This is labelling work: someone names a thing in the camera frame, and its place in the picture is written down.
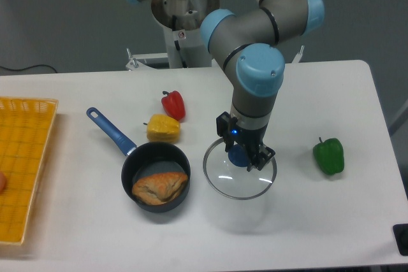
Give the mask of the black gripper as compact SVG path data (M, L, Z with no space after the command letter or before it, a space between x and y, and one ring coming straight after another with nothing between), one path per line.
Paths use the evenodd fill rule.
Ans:
M222 138L225 151L229 152L235 142L245 149L249 160L247 171L252 168L261 171L275 156L275 151L263 144L267 126L265 117L231 117L224 111L216 118L217 135Z

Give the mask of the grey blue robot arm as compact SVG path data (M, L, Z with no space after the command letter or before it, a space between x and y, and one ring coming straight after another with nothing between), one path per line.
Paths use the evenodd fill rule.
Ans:
M233 97L230 111L217 119L217 133L227 151L243 148L248 168L263 169L274 156L263 137L284 78L285 61L276 46L318 28L323 0L257 0L257 9L242 16L222 9L219 0L150 2L171 68L216 61L223 70Z

